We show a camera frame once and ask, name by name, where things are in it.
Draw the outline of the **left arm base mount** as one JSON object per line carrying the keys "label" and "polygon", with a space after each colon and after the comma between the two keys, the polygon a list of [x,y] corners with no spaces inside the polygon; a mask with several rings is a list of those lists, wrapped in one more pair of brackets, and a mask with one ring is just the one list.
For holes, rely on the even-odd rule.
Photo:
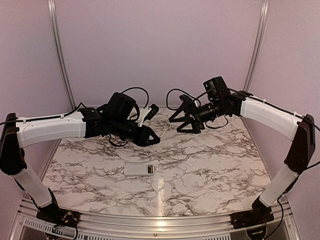
{"label": "left arm base mount", "polygon": [[75,228],[78,226],[80,213],[74,210],[59,208],[57,211],[52,211],[49,213],[38,211],[36,218],[58,226]]}

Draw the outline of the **white remote control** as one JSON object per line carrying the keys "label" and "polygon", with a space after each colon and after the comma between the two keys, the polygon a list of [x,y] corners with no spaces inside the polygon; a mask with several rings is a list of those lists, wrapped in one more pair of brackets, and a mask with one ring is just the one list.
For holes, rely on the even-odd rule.
{"label": "white remote control", "polygon": [[152,165],[152,164],[126,164],[124,166],[124,175],[125,176],[152,176],[155,173],[155,167],[153,166],[153,174],[148,174],[147,165]]}

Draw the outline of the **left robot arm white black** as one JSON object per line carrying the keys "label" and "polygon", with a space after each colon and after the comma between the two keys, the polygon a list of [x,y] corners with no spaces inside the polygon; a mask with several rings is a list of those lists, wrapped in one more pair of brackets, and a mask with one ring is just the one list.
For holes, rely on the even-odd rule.
{"label": "left robot arm white black", "polygon": [[70,113],[43,117],[16,117],[10,113],[3,122],[0,138],[0,169],[11,176],[33,200],[37,218],[56,225],[76,227],[79,212],[60,208],[53,192],[46,187],[25,162],[24,148],[41,142],[66,138],[92,138],[114,135],[139,147],[158,144],[160,138],[143,123],[159,111],[156,105],[140,110],[130,120],[130,110],[111,112],[98,108],[79,108]]}

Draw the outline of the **right aluminium frame post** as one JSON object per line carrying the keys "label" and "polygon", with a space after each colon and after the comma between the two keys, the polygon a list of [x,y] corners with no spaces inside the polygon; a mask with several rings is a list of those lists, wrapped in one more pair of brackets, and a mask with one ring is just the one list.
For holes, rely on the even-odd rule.
{"label": "right aluminium frame post", "polygon": [[263,40],[266,32],[269,5],[270,5],[269,0],[261,1],[260,11],[259,11],[259,20],[258,20],[253,50],[252,50],[249,66],[248,66],[243,87],[242,87],[242,90],[245,92],[248,92],[250,90],[250,87],[253,83],[258,58],[262,49]]}

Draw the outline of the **white battery compartment cover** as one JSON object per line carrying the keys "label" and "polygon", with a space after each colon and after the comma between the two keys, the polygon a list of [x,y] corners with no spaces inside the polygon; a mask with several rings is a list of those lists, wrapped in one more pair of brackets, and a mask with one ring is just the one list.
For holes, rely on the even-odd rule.
{"label": "white battery compartment cover", "polygon": [[195,164],[196,160],[193,158],[193,157],[190,157],[186,162],[185,164],[188,166],[188,167],[193,167],[194,164]]}

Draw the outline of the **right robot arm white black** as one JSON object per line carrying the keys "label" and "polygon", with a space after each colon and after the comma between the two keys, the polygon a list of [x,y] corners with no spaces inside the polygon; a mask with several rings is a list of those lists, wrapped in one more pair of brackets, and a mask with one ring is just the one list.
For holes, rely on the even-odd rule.
{"label": "right robot arm white black", "polygon": [[320,129],[310,114],[285,110],[243,90],[212,87],[199,96],[185,91],[177,107],[170,107],[171,123],[178,123],[180,133],[199,134],[221,117],[240,117],[252,138],[270,183],[253,201],[246,221],[258,224],[271,213],[271,206],[294,187],[306,170],[319,165],[316,137]]}

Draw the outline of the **aluminium frame post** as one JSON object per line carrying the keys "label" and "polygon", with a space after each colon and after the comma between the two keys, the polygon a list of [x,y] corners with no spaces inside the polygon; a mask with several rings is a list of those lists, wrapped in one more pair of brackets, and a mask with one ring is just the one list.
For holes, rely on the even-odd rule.
{"label": "aluminium frame post", "polygon": [[52,33],[53,33],[54,45],[55,45],[58,65],[59,65],[61,76],[62,76],[63,85],[65,88],[69,105],[72,109],[75,109],[76,102],[75,102],[74,95],[72,93],[71,83],[69,80],[69,75],[68,75],[68,71],[67,71],[67,67],[64,59],[62,42],[60,37],[56,1],[48,0],[47,3],[48,3],[48,11],[50,16],[50,24],[51,24]]}
{"label": "aluminium frame post", "polygon": [[259,20],[258,20],[253,50],[252,50],[249,66],[248,66],[243,87],[242,87],[242,90],[245,92],[248,92],[250,90],[250,87],[253,83],[258,58],[262,49],[263,40],[266,32],[269,5],[270,5],[269,0],[261,1],[260,11],[259,11]]}

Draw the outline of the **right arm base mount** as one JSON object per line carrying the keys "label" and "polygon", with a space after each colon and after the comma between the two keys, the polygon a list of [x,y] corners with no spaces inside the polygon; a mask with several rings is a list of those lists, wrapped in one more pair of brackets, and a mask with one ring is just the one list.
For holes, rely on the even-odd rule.
{"label": "right arm base mount", "polygon": [[231,224],[233,225],[233,228],[235,230],[241,229],[241,228],[253,227],[257,225],[263,225],[275,219],[272,211],[260,215],[260,214],[255,214],[252,210],[232,213],[230,215],[230,218],[231,218]]}

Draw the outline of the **left aluminium frame post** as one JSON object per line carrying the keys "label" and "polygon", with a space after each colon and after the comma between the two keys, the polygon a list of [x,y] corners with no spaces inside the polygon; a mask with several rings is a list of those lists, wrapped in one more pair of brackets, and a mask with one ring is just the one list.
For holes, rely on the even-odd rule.
{"label": "left aluminium frame post", "polygon": [[58,65],[59,65],[61,76],[62,76],[63,85],[65,88],[69,105],[72,109],[75,109],[76,102],[75,102],[74,95],[72,93],[71,83],[69,80],[69,75],[68,75],[68,71],[67,71],[67,67],[64,59],[62,42],[60,37],[56,1],[48,0],[47,3],[48,3],[48,11],[50,16],[50,24],[51,24],[52,33],[53,33],[54,45],[55,45]]}

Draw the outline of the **front aluminium rail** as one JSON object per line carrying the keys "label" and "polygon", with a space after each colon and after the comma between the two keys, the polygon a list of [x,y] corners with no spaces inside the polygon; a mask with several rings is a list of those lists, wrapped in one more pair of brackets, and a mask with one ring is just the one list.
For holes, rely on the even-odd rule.
{"label": "front aluminium rail", "polygon": [[272,206],[274,220],[235,229],[230,213],[197,216],[129,216],[80,211],[77,228],[58,226],[36,217],[29,199],[19,205],[10,240],[246,240],[249,233],[265,227],[270,240],[300,240],[291,206],[287,201]]}

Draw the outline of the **black gold battery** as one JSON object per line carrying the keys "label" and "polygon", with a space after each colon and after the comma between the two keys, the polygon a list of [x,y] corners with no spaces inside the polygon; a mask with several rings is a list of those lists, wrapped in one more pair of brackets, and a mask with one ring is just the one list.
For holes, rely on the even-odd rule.
{"label": "black gold battery", "polygon": [[153,165],[147,165],[147,173],[149,175],[152,175],[154,173],[154,166]]}

